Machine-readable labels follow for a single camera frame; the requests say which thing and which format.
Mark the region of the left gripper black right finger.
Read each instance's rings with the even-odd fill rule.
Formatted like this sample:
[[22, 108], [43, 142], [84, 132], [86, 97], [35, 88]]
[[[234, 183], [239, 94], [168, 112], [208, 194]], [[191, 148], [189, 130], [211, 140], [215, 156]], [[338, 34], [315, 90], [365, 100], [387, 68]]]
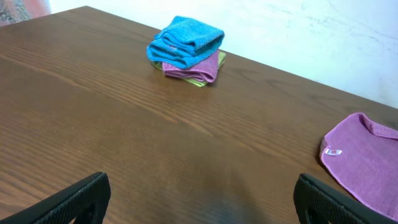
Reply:
[[309, 174], [299, 175], [293, 198], [300, 223], [397, 224]]

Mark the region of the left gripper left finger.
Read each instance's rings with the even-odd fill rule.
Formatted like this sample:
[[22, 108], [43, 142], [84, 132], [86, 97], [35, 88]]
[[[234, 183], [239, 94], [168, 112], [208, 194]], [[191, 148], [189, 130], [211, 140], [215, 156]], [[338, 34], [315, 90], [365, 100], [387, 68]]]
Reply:
[[105, 172], [96, 172], [75, 184], [1, 220], [1, 224], [102, 224], [111, 198]]

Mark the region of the purple microfiber cloth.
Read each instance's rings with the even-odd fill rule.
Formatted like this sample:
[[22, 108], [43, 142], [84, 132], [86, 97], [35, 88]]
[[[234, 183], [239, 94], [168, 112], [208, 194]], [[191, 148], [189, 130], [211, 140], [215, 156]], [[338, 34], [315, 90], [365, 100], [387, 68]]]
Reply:
[[397, 220], [397, 131], [353, 113], [322, 140], [320, 160], [355, 199]]

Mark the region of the folded pink cloth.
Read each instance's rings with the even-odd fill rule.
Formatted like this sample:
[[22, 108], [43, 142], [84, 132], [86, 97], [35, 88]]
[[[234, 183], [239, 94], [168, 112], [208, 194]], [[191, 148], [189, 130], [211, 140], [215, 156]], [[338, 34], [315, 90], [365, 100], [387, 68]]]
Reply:
[[218, 75], [219, 53], [217, 50], [207, 59], [188, 69], [178, 68], [169, 63], [162, 63], [162, 71], [165, 75], [175, 78], [192, 78], [199, 82], [213, 83]]

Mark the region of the folded green cloth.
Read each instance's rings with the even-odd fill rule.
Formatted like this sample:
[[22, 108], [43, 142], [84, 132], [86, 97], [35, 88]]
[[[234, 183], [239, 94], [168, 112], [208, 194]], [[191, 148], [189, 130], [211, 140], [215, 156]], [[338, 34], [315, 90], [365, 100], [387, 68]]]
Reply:
[[[218, 62], [219, 63], [219, 68], [218, 69], [220, 69], [221, 66], [224, 64], [225, 58], [226, 58], [226, 54], [224, 52], [220, 51], [220, 53], [219, 53], [219, 62]], [[162, 63], [163, 62], [152, 62], [152, 65], [155, 68], [158, 68], [159, 70], [162, 71]], [[208, 84], [207, 82], [199, 82], [199, 81], [196, 81], [196, 80], [194, 80], [192, 78], [179, 78], [179, 79], [185, 80], [186, 82], [190, 82], [190, 83], [192, 83], [192, 84], [194, 84], [196, 86], [199, 86], [199, 87], [202, 87], [202, 86], [205, 86], [205, 85]]]

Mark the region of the folded blue cloth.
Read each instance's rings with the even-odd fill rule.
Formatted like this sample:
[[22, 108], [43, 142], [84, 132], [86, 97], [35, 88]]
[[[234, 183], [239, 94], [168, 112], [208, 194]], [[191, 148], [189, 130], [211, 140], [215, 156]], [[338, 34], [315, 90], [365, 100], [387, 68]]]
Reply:
[[188, 69], [213, 55], [224, 31], [189, 17], [176, 16], [147, 46], [147, 58]]

